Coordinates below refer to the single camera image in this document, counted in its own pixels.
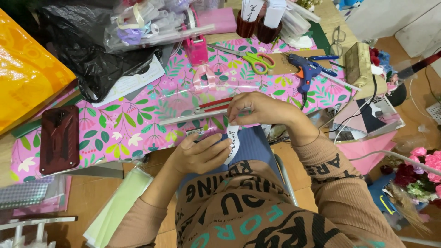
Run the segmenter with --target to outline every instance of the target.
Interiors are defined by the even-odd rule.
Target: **brown cup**
[[[246,22],[240,18],[240,13],[242,10],[239,10],[239,14],[237,15],[237,29],[236,33],[242,38],[251,38],[254,34],[254,29],[256,28],[258,18],[253,22]]]
[[[263,18],[261,18],[257,24],[257,39],[265,44],[271,43],[279,35],[280,30],[282,30],[281,21],[277,28],[269,28],[263,24]]]

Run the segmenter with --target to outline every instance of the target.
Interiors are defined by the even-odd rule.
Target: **phone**
[[[48,109],[41,118],[40,173],[53,174],[80,163],[79,116],[75,105]]]

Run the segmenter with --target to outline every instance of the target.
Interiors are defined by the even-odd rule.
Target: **eyeglasses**
[[[340,30],[340,26],[338,26],[336,29],[334,29],[332,34],[332,44],[329,53],[331,55],[342,57],[343,47],[341,46],[341,43],[344,42],[344,40],[346,40],[346,33]]]

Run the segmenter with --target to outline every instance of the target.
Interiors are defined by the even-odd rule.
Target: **orange plastic bag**
[[[0,9],[0,135],[47,105],[76,77]]]

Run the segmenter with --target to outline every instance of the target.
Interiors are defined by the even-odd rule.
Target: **finger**
[[[211,146],[204,152],[198,155],[198,159],[202,163],[205,163],[209,161],[210,159],[213,159],[216,155],[218,155],[221,151],[225,150],[227,147],[229,147],[232,143],[231,139],[224,139],[221,142],[217,143],[216,145]]]
[[[195,141],[197,138],[199,137],[198,133],[194,133],[191,134],[189,136],[187,136],[179,145],[183,150],[188,150],[191,147],[193,147],[196,143],[194,143],[193,141]]]
[[[230,119],[230,116],[231,116],[231,109],[233,108],[233,106],[235,105],[235,103],[236,103],[239,99],[241,99],[241,98],[243,98],[243,97],[246,97],[248,94],[249,94],[248,92],[246,92],[246,93],[240,93],[240,94],[235,95],[235,96],[233,97],[233,99],[231,100],[230,104],[228,105],[228,110],[227,110],[228,120],[231,121],[232,119],[234,119],[234,118],[236,117],[236,115],[234,115],[234,117]]]
[[[258,123],[259,122],[258,121],[259,115],[260,115],[260,113],[251,113],[250,115],[237,117],[236,119],[231,121],[230,125],[231,126],[237,126],[237,125],[245,126],[245,125]]]
[[[231,110],[230,115],[228,116],[228,120],[234,120],[239,112],[244,108],[251,107],[252,110],[252,104],[253,102],[251,101],[250,97],[242,97],[236,100],[234,103],[230,103]]]
[[[217,133],[212,136],[205,138],[204,140],[195,144],[189,151],[189,155],[200,154],[203,151],[207,150],[210,146],[218,142],[222,138],[222,134]]]
[[[205,162],[203,164],[204,168],[207,168],[207,171],[213,170],[219,166],[221,166],[225,160],[227,160],[228,155],[231,152],[231,147],[225,148],[223,151],[221,151],[218,155],[210,159],[209,161]]]

